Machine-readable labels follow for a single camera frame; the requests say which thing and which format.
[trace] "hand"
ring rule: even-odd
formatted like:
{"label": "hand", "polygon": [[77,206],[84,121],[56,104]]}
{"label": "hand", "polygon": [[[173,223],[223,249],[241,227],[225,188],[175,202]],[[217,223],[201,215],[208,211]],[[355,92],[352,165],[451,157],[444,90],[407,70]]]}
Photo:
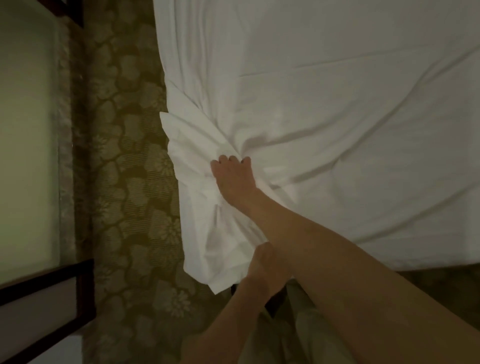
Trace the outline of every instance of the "hand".
{"label": "hand", "polygon": [[248,267],[247,278],[255,279],[268,291],[268,299],[279,292],[292,274],[270,242],[257,246]]}
{"label": "hand", "polygon": [[250,157],[239,162],[234,156],[227,158],[222,155],[218,161],[212,160],[210,167],[223,198],[245,213],[245,204],[257,191]]}

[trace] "bed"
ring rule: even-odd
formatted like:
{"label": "bed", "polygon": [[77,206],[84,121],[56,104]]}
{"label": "bed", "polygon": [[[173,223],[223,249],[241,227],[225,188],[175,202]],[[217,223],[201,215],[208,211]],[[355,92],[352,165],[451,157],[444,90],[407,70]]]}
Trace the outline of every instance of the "bed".
{"label": "bed", "polygon": [[266,241],[209,162],[395,270],[480,261],[480,2],[154,0],[184,269],[214,293]]}

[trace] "person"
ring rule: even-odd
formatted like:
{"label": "person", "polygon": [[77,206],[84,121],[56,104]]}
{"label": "person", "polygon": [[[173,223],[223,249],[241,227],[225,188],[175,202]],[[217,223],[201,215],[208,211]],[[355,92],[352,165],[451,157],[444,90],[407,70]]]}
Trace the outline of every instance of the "person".
{"label": "person", "polygon": [[480,332],[334,231],[256,187],[251,159],[211,162],[224,199],[269,242],[182,363],[234,363],[265,303],[293,275],[358,363],[478,363]]}

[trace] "dark wooden frame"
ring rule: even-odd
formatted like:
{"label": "dark wooden frame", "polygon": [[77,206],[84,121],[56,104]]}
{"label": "dark wooden frame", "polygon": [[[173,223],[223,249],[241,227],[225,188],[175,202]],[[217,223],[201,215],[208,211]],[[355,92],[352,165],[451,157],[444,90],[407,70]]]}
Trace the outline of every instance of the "dark wooden frame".
{"label": "dark wooden frame", "polygon": [[25,348],[3,364],[26,364],[96,317],[94,261],[43,271],[0,286],[0,306],[76,277],[77,317]]}
{"label": "dark wooden frame", "polygon": [[69,16],[75,23],[84,27],[83,0],[37,0],[55,16]]}

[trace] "floor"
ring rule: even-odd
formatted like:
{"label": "floor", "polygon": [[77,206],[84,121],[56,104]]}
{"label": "floor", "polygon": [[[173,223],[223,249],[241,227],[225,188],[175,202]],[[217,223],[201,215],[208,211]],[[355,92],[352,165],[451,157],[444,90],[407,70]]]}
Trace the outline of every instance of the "floor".
{"label": "floor", "polygon": [[[229,298],[183,272],[152,0],[85,0],[98,318],[85,363],[177,363]],[[480,265],[404,276],[480,328]]]}

